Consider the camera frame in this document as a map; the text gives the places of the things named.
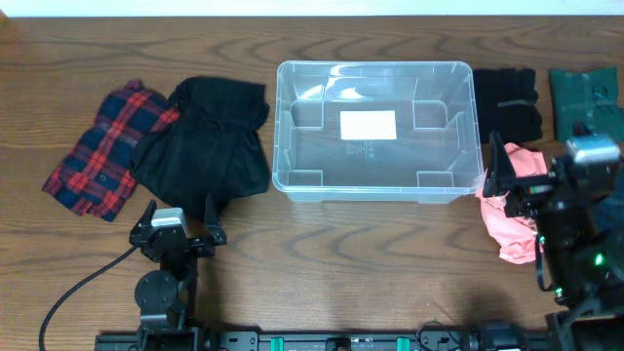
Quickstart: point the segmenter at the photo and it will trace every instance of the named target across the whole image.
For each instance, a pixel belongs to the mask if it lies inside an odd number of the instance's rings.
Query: plaid fabric
[[[130,81],[101,104],[87,130],[43,186],[77,215],[112,221],[135,191],[133,148],[145,134],[163,130],[179,112],[160,94]]]

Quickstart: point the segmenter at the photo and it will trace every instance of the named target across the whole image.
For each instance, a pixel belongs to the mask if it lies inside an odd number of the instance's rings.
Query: pink fabric
[[[515,143],[505,145],[512,165],[518,176],[545,175],[546,163],[541,152],[531,152]],[[481,200],[481,215],[486,223],[487,232],[500,244],[500,258],[522,264],[535,260],[535,224],[523,217],[505,216],[505,197],[483,197],[483,184],[477,191]]]

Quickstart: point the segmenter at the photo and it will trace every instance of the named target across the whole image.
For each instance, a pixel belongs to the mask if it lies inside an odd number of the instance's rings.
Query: plastic storage bin
[[[273,183],[297,202],[445,204],[483,173],[464,62],[287,61],[278,68]]]

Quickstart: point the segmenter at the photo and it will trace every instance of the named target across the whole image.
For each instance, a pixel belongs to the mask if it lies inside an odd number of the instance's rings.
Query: wood grain surface
[[[544,138],[553,140],[548,69],[624,69],[623,18],[10,19],[0,31],[0,349],[34,350],[41,322],[71,286],[129,248],[152,195],[139,187],[113,223],[79,217],[40,191],[127,80],[167,95],[193,75],[261,82],[274,106],[288,59],[463,60],[537,70]],[[272,157],[274,117],[260,131]],[[272,185],[233,201],[230,242],[201,261],[198,315],[283,330],[415,330],[507,318],[542,328],[555,311],[532,265],[498,258],[473,197],[447,206],[294,204]],[[201,235],[201,226],[193,226]],[[93,350],[101,331],[138,326],[140,253],[73,295],[49,350]]]

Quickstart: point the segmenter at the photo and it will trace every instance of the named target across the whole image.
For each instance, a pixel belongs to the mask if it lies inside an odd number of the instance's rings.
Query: black cable
[[[443,325],[442,323],[440,323],[438,321],[425,322],[422,326],[420,326],[420,328],[418,328],[418,331],[416,332],[416,341],[418,341],[418,343],[420,344],[420,348],[424,349],[425,351],[432,351],[430,348],[428,348],[427,346],[423,345],[422,342],[420,341],[420,331],[422,331],[422,329],[425,328],[425,326],[428,325],[428,324],[437,324],[438,326],[442,327],[443,331],[447,332],[448,337],[454,343],[456,343],[458,345],[458,347],[454,348],[453,350],[457,350],[457,349],[461,348],[461,343],[459,342],[459,340],[457,340],[455,338],[455,336],[453,336],[452,333],[450,333],[450,331],[447,329],[447,326]]]
[[[48,328],[48,324],[50,323],[50,320],[52,319],[52,316],[54,316],[55,312],[57,312],[59,307],[67,300],[67,298],[70,297],[73,293],[76,293],[76,291],[78,289],[82,288],[85,284],[91,282],[94,278],[97,278],[100,274],[104,273],[105,271],[107,271],[110,268],[114,267],[117,263],[119,263],[119,262],[123,261],[124,259],[126,259],[126,257],[128,257],[136,249],[138,249],[138,245],[133,246],[131,249],[126,251],[126,253],[120,255],[114,261],[112,261],[112,262],[106,264],[105,266],[101,267],[100,270],[97,271],[96,273],[94,273],[94,274],[90,275],[89,277],[83,279],[80,283],[76,284],[73,288],[68,290],[57,301],[57,303],[55,303],[55,305],[52,307],[52,309],[50,309],[50,312],[48,312],[48,315],[46,316],[46,319],[44,319],[43,323],[41,324],[41,329],[39,330],[39,351],[46,351],[46,345],[45,345],[45,342],[44,342],[44,340],[46,338],[46,329]]]
[[[553,290],[553,284],[551,283],[548,288],[544,288],[544,269],[542,268],[542,251],[539,249],[541,235],[535,236],[535,275],[537,276],[537,286],[543,292],[551,292]]]

